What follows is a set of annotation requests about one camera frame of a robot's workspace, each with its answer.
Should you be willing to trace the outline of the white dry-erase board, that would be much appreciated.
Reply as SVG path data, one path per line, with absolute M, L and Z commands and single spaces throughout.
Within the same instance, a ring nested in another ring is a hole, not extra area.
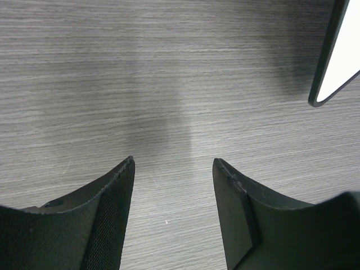
M 320 107 L 359 75 L 359 0 L 335 1 L 308 103 Z

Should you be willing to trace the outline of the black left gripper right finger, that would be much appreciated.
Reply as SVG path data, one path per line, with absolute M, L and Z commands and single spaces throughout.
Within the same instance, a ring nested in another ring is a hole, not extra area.
M 358 269 L 359 193 L 318 204 L 285 196 L 223 159 L 213 183 L 228 269 Z

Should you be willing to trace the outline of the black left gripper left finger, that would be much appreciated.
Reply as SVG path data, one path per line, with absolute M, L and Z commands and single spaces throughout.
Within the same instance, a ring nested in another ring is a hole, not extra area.
M 2 269 L 119 269 L 134 185 L 127 157 L 43 206 L 1 207 Z

